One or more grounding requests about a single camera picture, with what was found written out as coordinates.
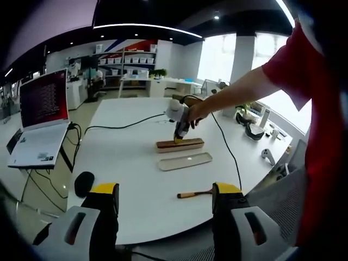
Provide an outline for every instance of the white table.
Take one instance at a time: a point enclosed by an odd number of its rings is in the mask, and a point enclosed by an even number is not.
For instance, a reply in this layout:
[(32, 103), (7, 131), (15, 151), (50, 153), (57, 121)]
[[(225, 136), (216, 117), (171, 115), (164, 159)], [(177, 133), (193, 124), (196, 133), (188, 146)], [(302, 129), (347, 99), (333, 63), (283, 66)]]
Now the white table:
[(186, 82), (181, 79), (175, 79), (175, 78), (163, 78), (163, 79), (152, 79), (152, 78), (127, 78), (123, 77), (121, 78), (121, 84), (120, 84), (120, 91), (119, 91), (119, 98), (121, 98), (121, 93), (123, 90), (123, 85), (125, 81), (128, 80), (143, 80), (146, 81), (146, 90), (148, 92), (149, 97), (163, 97), (164, 96), (164, 90), (166, 88), (167, 83), (180, 83), (190, 86), (202, 86), (202, 84), (194, 83), (194, 82)]
[[(101, 102), (91, 126), (125, 126), (160, 114), (168, 106), (168, 98), (125, 98)], [(271, 150), (275, 161), (291, 142), (262, 138), (253, 141), (244, 127), (216, 113), (228, 144), (239, 166), (243, 193), (253, 189), (271, 170), (260, 154)], [(186, 231), (212, 218), (212, 197), (202, 195), (177, 199), (179, 192), (208, 190), (214, 182), (239, 185), (232, 156), (228, 153), (214, 119), (207, 117), (186, 138), (202, 138), (201, 149), (157, 154), (157, 141), (171, 140), (175, 124), (160, 116), (126, 129), (91, 129), (82, 141), (74, 167), (67, 207), (80, 206), (73, 182), (83, 171), (95, 175), (94, 185), (120, 184), (118, 245), (157, 240)], [(157, 162), (165, 158), (208, 152), (213, 161), (186, 169), (162, 172)]]

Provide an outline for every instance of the window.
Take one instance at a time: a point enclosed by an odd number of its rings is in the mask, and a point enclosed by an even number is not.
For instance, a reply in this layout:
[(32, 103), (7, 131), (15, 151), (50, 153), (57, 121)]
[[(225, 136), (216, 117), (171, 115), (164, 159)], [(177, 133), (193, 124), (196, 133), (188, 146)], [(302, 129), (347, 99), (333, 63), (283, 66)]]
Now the window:
[(236, 34), (218, 35), (203, 42), (198, 79), (228, 81), (231, 78)]
[[(252, 69), (267, 63), (286, 44), (286, 41), (286, 36), (257, 33)], [(312, 115), (312, 101), (309, 101), (300, 111), (297, 111), (289, 95), (282, 90), (262, 98), (260, 101), (282, 115), (302, 132), (306, 133), (308, 131)]]

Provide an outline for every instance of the person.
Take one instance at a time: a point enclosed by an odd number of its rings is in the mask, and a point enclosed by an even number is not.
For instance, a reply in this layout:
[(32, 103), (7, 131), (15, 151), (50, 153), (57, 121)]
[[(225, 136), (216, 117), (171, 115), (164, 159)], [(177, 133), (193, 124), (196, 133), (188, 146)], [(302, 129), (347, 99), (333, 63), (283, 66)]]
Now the person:
[(282, 89), (300, 110), (312, 99), (312, 120), (306, 151), (308, 188), (297, 245), (318, 229), (340, 175), (343, 116), (338, 79), (329, 69), (310, 26), (300, 18), (285, 46), (263, 66), (189, 110), (194, 127), (209, 113), (256, 101)]

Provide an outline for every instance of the wooden board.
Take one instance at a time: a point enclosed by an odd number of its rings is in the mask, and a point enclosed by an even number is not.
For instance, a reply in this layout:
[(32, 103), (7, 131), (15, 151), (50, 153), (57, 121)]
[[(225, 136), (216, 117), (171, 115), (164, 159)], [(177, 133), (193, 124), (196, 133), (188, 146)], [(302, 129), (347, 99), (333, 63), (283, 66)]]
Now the wooden board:
[(201, 138), (183, 140), (178, 144), (175, 144), (172, 140), (156, 142), (156, 150), (158, 153), (193, 150), (202, 148), (203, 146), (204, 141)]

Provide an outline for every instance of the white cabinet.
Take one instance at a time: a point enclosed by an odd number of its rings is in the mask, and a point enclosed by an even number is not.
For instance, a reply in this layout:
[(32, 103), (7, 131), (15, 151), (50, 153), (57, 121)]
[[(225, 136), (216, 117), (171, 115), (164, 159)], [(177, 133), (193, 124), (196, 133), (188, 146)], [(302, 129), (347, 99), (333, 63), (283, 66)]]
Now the white cabinet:
[(149, 97), (164, 97), (166, 82), (163, 80), (150, 80), (146, 83), (146, 90)]
[(77, 80), (67, 84), (67, 108), (68, 110), (76, 110), (86, 99), (87, 89), (84, 81)]

